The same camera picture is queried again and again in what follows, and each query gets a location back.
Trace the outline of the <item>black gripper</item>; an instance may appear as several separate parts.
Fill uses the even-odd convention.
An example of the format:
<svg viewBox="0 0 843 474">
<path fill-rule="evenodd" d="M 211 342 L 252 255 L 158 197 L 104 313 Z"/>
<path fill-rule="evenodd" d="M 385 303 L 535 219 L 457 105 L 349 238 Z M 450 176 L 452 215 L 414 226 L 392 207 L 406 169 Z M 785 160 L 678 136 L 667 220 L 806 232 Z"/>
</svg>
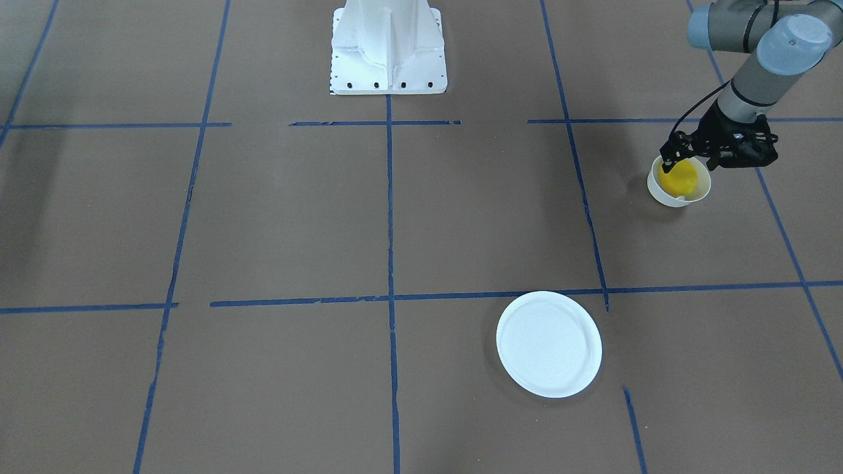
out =
<svg viewBox="0 0 843 474">
<path fill-rule="evenodd" d="M 669 135 L 660 147 L 663 173 L 670 173 L 679 162 L 695 155 L 707 158 L 709 172 L 719 168 L 725 145 L 723 126 L 728 119 L 732 120 L 719 105 L 712 105 L 705 111 L 695 132 L 676 131 L 675 135 Z"/>
</svg>

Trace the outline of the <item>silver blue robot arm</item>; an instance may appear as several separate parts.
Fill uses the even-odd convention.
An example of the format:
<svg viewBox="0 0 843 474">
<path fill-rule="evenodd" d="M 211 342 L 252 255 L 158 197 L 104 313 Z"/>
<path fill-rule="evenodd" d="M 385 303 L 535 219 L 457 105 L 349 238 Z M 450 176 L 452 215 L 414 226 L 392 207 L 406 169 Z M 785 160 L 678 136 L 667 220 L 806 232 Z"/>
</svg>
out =
<svg viewBox="0 0 843 474">
<path fill-rule="evenodd" d="M 690 45 L 742 52 L 734 77 L 707 94 L 711 106 L 692 133 L 674 127 L 659 153 L 669 173 L 681 161 L 705 158 L 719 167 L 765 167 L 778 159 L 768 113 L 792 86 L 841 42 L 840 1 L 717 1 L 692 11 Z"/>
</svg>

